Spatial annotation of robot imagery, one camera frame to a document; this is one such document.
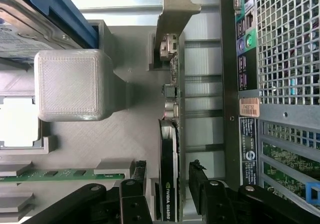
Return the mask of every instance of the metal mesh grille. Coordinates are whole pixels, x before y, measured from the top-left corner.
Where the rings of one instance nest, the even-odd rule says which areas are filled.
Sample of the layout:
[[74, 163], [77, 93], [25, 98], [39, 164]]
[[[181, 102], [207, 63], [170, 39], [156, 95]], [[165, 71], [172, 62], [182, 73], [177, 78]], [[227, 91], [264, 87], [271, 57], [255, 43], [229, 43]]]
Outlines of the metal mesh grille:
[[319, 0], [256, 0], [262, 103], [319, 105]]
[[265, 135], [320, 149], [320, 133], [271, 123], [265, 123], [264, 127]]

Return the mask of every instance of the blue drive tray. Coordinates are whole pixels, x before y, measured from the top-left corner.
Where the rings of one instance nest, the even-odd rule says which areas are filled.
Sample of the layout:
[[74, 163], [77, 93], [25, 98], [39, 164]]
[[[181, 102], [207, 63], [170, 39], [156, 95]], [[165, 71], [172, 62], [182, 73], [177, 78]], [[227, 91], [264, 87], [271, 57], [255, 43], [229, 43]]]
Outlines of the blue drive tray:
[[98, 48], [98, 33], [71, 0], [30, 0], [43, 15], [55, 19], [52, 12], [74, 30], [90, 48]]

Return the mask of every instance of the blue tab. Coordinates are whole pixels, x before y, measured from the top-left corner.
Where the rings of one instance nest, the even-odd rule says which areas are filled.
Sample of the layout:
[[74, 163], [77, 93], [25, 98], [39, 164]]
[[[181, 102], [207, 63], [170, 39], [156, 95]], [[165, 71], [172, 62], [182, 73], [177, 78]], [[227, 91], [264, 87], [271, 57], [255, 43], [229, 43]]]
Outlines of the blue tab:
[[91, 48], [98, 48], [98, 33], [71, 0], [30, 0], [30, 2], [46, 16], [49, 16], [49, 10], [53, 11]]
[[[317, 190], [317, 199], [312, 198], [312, 188]], [[320, 182], [306, 183], [305, 185], [305, 201], [309, 204], [320, 205]]]

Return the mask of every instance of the green circuit board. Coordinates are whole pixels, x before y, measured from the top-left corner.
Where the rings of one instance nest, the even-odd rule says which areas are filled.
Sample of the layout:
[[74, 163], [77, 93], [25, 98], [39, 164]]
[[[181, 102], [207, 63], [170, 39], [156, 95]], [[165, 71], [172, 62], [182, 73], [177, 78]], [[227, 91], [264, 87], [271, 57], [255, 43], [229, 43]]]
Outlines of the green circuit board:
[[285, 200], [287, 200], [287, 201], [289, 201], [289, 202], [291, 202], [291, 203], [294, 203], [294, 202], [292, 202], [289, 198], [287, 198], [285, 195], [283, 195], [281, 192], [279, 192], [278, 190], [276, 190], [274, 187], [270, 186], [268, 183], [264, 182], [264, 183], [263, 183], [263, 187], [264, 187], [264, 189], [266, 189], [268, 192], [271, 192], [271, 193], [277, 195], [278, 197], [281, 197], [281, 198], [283, 198], [283, 199], [285, 199]]
[[0, 177], [0, 183], [119, 180], [124, 174], [95, 175], [93, 169], [28, 170], [17, 177]]
[[[320, 163], [312, 161], [308, 158], [299, 156], [295, 153], [289, 152], [287, 150], [272, 146], [268, 143], [263, 143], [263, 153], [278, 162], [289, 166], [299, 172], [302, 172], [308, 176], [311, 176], [317, 180], [320, 180]], [[277, 170], [271, 165], [263, 164], [263, 173], [271, 177], [273, 180], [280, 183], [282, 186], [286, 187], [291, 192], [295, 193], [299, 197], [305, 199], [306, 197], [306, 187], [303, 183], [297, 181], [296, 179], [290, 177], [289, 175]], [[283, 194], [275, 190], [273, 187], [264, 183], [264, 188], [268, 191], [273, 192], [277, 196], [287, 199]]]
[[312, 161], [308, 158], [305, 158], [305, 157], [299, 156], [298, 154], [272, 146], [268, 143], [263, 143], [263, 154], [299, 172], [308, 173], [308, 172], [319, 171], [320, 173], [319, 162]]

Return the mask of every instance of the metal bracket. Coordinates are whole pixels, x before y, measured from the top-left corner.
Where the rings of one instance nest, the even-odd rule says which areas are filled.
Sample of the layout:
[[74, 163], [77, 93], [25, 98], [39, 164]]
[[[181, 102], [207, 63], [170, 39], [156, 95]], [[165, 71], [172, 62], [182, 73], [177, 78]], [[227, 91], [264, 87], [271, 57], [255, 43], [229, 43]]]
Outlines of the metal bracket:
[[194, 4], [191, 0], [163, 0], [163, 10], [158, 17], [156, 26], [155, 50], [159, 50], [160, 55], [163, 52], [161, 56], [170, 59], [170, 53], [175, 49], [174, 43], [171, 40], [167, 41], [167, 35], [174, 34], [179, 38], [191, 16], [200, 13], [200, 11], [201, 5]]

